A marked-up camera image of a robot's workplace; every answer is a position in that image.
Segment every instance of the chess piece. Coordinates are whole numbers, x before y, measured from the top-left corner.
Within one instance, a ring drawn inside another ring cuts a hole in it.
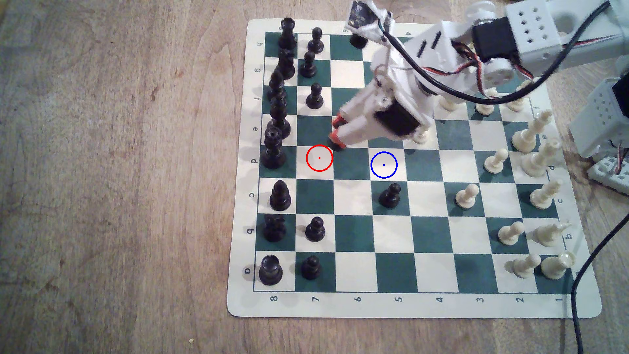
[[[457,192],[454,200],[457,202],[459,207],[469,209],[474,206],[474,203],[476,203],[476,196],[479,192],[480,190],[477,185],[469,184],[464,190]]]
[[[555,157],[555,153],[561,149],[559,139],[553,138],[540,146],[539,152],[525,155],[522,158],[522,171],[531,177],[542,177],[546,174],[548,162]]]
[[[530,201],[537,209],[548,209],[552,204],[552,198],[559,193],[562,182],[560,180],[550,181],[541,188],[531,192]]]
[[[559,280],[564,277],[566,269],[574,266],[575,259],[570,251],[563,251],[557,257],[547,257],[540,266],[542,274],[548,279]]]
[[[276,212],[282,212],[291,206],[291,195],[286,182],[277,180],[271,190],[269,204]]]
[[[498,149],[494,156],[489,156],[485,159],[483,166],[489,173],[497,174],[502,172],[504,168],[504,161],[509,158],[509,152],[506,149]]]
[[[276,256],[270,254],[262,258],[260,270],[258,271],[261,283],[267,286],[275,285],[282,280],[282,274],[282,266],[279,264],[279,259]]]
[[[520,278],[530,278],[536,266],[540,265],[542,258],[537,254],[529,254],[523,260],[513,261],[513,273]]]
[[[528,154],[535,148],[536,136],[541,133],[544,127],[550,123],[552,112],[545,110],[538,117],[528,122],[528,129],[520,130],[513,134],[511,143],[520,152]]]
[[[498,230],[498,239],[503,244],[512,246],[518,242],[522,232],[524,232],[524,224],[522,221],[516,221],[511,226],[502,226]]]
[[[554,222],[549,225],[542,225],[535,229],[535,237],[537,241],[546,247],[557,245],[562,239],[562,232],[570,227],[570,223]]]
[[[313,39],[308,42],[308,50],[310,52],[319,54],[323,51],[323,42],[321,41],[322,34],[323,32],[321,31],[321,28],[313,28]]]

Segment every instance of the black pawn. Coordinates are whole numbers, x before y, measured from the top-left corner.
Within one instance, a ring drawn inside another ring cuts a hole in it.
[[[310,86],[310,94],[306,97],[306,106],[311,110],[318,110],[323,106],[323,97],[321,97],[321,85],[318,83]]]
[[[307,51],[304,54],[304,63],[299,66],[299,73],[303,77],[313,77],[316,75],[315,53]]]
[[[321,28],[313,28],[313,39],[308,42],[308,50],[319,54],[323,51],[323,42],[321,41]]]
[[[277,180],[271,190],[269,204],[276,212],[282,212],[291,206],[291,195],[288,192],[286,182]]]
[[[260,281],[264,285],[275,285],[282,280],[282,266],[279,264],[279,260],[273,254],[262,258],[262,264],[260,265],[260,271],[258,276]]]
[[[313,280],[319,277],[321,273],[321,264],[317,256],[310,256],[301,262],[301,276]]]
[[[308,226],[306,226],[306,238],[312,242],[321,241],[325,237],[325,227],[323,227],[323,219],[316,216]]]
[[[286,236],[286,225],[283,215],[266,215],[264,217],[264,238],[268,242],[277,242]]]
[[[393,183],[384,192],[380,194],[378,201],[385,208],[395,208],[399,203],[400,186],[397,183]]]
[[[264,132],[264,146],[267,149],[260,156],[260,162],[268,169],[277,169],[286,162],[286,154],[282,151],[282,132],[279,128],[267,127]]]

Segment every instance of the white square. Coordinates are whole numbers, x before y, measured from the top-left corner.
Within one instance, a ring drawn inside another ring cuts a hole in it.
[[[264,132],[267,130],[267,124],[272,120],[271,115],[263,114],[262,115],[262,140],[261,144],[264,145]],[[286,137],[286,139],[282,140],[282,146],[297,146],[297,116],[296,115],[286,115],[286,121],[291,125],[291,133]]]
[[[313,39],[312,33],[297,33],[297,58],[303,59],[308,51],[308,42]],[[314,55],[315,60],[330,60],[330,35],[322,35],[323,51]]]
[[[297,86],[297,114],[332,116],[332,88],[321,88],[323,106],[316,110],[313,110],[306,105],[306,98],[310,92],[310,86]]]
[[[444,182],[478,183],[476,157],[472,150],[439,150]]]
[[[443,182],[408,181],[406,186],[412,216],[448,216]]]
[[[410,216],[374,215],[372,220],[376,253],[415,252]]]
[[[297,180],[294,178],[282,178],[286,183],[288,192],[291,196],[291,206],[288,209],[278,212],[273,210],[269,204],[273,185],[278,181],[277,178],[260,178],[260,192],[258,195],[258,213],[260,214],[295,214],[297,205]]]
[[[527,254],[492,254],[498,292],[537,293],[535,277],[520,278],[513,273],[513,261],[523,260]]]
[[[495,120],[471,120],[470,133],[472,147],[476,151],[497,151],[507,149],[507,139],[504,137],[504,125]]]
[[[333,88],[365,87],[365,69],[362,61],[331,60],[330,75]]]
[[[522,217],[514,183],[481,183],[481,198],[486,217]]]
[[[369,176],[372,181],[406,181],[406,159],[404,158],[403,149],[376,149],[371,147],[369,148],[369,161],[371,164]]]
[[[376,254],[371,252],[336,253],[337,292],[376,292]]]
[[[449,217],[453,253],[491,254],[489,231],[484,217]]]
[[[264,285],[260,281],[259,271],[262,264],[262,258],[268,255],[274,255],[282,266],[282,280],[275,285]],[[255,291],[295,291],[295,252],[292,251],[256,251],[255,252],[255,271],[253,273],[255,283],[253,289]]]
[[[310,241],[306,237],[306,227],[313,220],[313,217],[320,217],[323,219],[323,228],[325,229],[325,236],[323,239],[317,242]],[[334,228],[334,215],[333,214],[297,214],[295,215],[295,250],[297,252],[335,252],[337,250],[335,241],[335,228]]]
[[[313,147],[308,153],[310,146],[297,146],[297,179],[299,180],[334,180],[334,166],[332,155],[323,146]],[[314,169],[326,169],[325,171],[315,171]]]
[[[371,182],[334,180],[334,214],[372,215]]]
[[[419,292],[459,292],[452,253],[415,253]]]

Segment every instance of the black chess piece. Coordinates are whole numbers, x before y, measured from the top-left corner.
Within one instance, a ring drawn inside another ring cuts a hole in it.
[[[264,258],[262,258],[260,270],[258,271],[260,282],[268,286],[275,285],[282,280],[283,274],[284,271],[282,270],[282,266],[279,264],[279,260],[276,256],[269,254],[268,256],[264,256]]]
[[[321,41],[321,28],[314,27],[313,28],[313,39],[308,42],[308,50],[319,54],[323,51],[323,42]]]
[[[325,227],[323,227],[323,219],[321,217],[313,217],[312,221],[306,226],[306,238],[312,242],[319,242],[325,237]]]
[[[314,280],[319,277],[321,273],[321,263],[319,262],[319,257],[310,256],[306,258],[303,262],[301,262],[301,276],[308,279]]]
[[[263,235],[268,242],[277,242],[286,236],[284,221],[284,216],[281,214],[265,215]]]
[[[270,101],[273,97],[286,98],[286,89],[284,88],[284,76],[282,72],[276,68],[271,74],[269,80],[269,90],[267,91],[267,99]]]
[[[276,212],[283,212],[291,206],[291,195],[286,182],[277,180],[271,190],[269,204]]]
[[[286,100],[279,97],[271,100],[270,109],[271,119],[267,124],[269,127],[276,127],[282,132],[282,140],[286,139],[291,134],[291,124],[286,120]]]
[[[321,97],[321,85],[314,83],[310,86],[310,94],[306,97],[306,106],[311,110],[318,110],[323,106],[323,97]]]
[[[395,208],[399,203],[399,192],[401,188],[399,184],[393,183],[384,192],[380,194],[378,201],[385,208]]]
[[[304,54],[304,62],[299,66],[299,73],[303,77],[313,77],[316,75],[315,53],[307,51]]]
[[[264,146],[267,149],[260,155],[260,162],[268,169],[277,169],[286,162],[286,154],[282,151],[282,132],[270,126],[264,132]]]

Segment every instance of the black cable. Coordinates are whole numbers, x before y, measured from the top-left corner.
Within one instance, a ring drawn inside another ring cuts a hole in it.
[[[577,285],[581,281],[581,278],[583,277],[583,274],[585,274],[589,265],[594,260],[594,257],[596,257],[596,255],[603,249],[603,247],[605,247],[605,245],[611,240],[611,238],[614,237],[614,235],[618,233],[618,231],[620,231],[620,229],[622,229],[623,226],[625,226],[627,222],[629,222],[629,214],[627,214],[625,218],[621,222],[619,222],[618,225],[616,225],[616,227],[614,227],[614,229],[607,236],[605,236],[605,238],[601,241],[601,243],[599,243],[598,246],[596,246],[592,254],[590,254],[590,257],[587,259],[587,261],[583,264],[583,266],[579,270],[579,274],[577,274],[577,278],[574,280],[574,283],[572,283],[572,290],[570,291],[570,295],[571,295],[570,301],[571,301],[571,306],[572,306],[572,322],[574,323],[574,336],[577,338],[577,351],[579,352],[579,354],[583,354],[583,342],[581,341],[581,329],[579,328],[579,316],[577,316]]]
[[[533,90],[537,89],[542,83],[544,83],[544,81],[546,81],[550,75],[553,74],[553,72],[555,70],[557,70],[557,68],[561,65],[561,63],[564,61],[564,59],[568,56],[568,53],[572,50],[572,48],[574,47],[575,43],[579,40],[579,37],[583,34],[583,32],[585,32],[586,28],[590,25],[590,23],[592,23],[592,21],[594,21],[594,19],[600,15],[603,11],[607,10],[607,8],[610,6],[610,2],[609,0],[605,1],[603,4],[601,4],[598,8],[596,8],[596,10],[594,10],[594,12],[592,12],[585,21],[583,21],[583,23],[581,24],[581,26],[579,26],[579,29],[577,29],[577,31],[575,32],[574,36],[572,37],[572,39],[570,39],[570,42],[568,42],[568,44],[566,45],[566,47],[560,52],[559,56],[555,59],[555,61],[548,67],[548,70],[546,70],[543,75],[540,77],[539,80],[535,81],[534,83],[531,83],[527,86],[525,86],[523,89],[514,92],[514,93],[510,93],[506,96],[502,96],[500,98],[496,98],[496,99],[487,99],[487,98],[479,98],[479,97],[475,97],[475,96],[470,96],[469,94],[454,90],[452,88],[449,88],[448,86],[440,83],[439,81],[435,80],[434,78],[432,78],[430,75],[428,75],[416,62],[415,60],[413,60],[413,58],[406,52],[406,50],[404,49],[404,47],[402,46],[402,44],[398,41],[398,39],[396,37],[394,37],[392,34],[390,34],[388,31],[382,31],[384,33],[384,35],[388,38],[388,40],[391,42],[391,45],[402,55],[402,57],[408,62],[408,64],[411,65],[411,67],[419,73],[419,75],[421,75],[424,79],[426,79],[429,83],[431,83],[432,85],[438,87],[439,89],[441,89],[443,92],[449,93],[452,96],[458,97],[462,100],[466,100],[466,101],[470,101],[473,103],[480,103],[482,105],[499,105],[501,103],[508,103],[508,102],[512,102],[515,100],[518,100],[526,95],[528,95],[529,93],[533,92]]]

